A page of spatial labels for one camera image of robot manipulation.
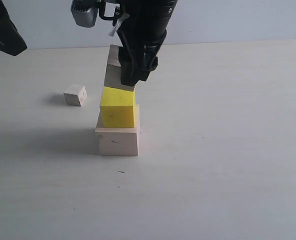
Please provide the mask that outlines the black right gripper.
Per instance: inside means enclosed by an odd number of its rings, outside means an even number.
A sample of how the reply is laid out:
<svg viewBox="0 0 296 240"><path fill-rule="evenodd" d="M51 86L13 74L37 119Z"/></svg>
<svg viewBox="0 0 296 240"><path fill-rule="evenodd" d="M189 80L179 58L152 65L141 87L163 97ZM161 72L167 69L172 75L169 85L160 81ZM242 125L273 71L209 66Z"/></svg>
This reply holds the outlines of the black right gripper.
<svg viewBox="0 0 296 240"><path fill-rule="evenodd" d="M166 28L177 1L119 0L118 3L129 15L117 30L123 45L118 48L120 82L134 87L139 81L146 82L158 66L157 53L167 35Z"/></svg>

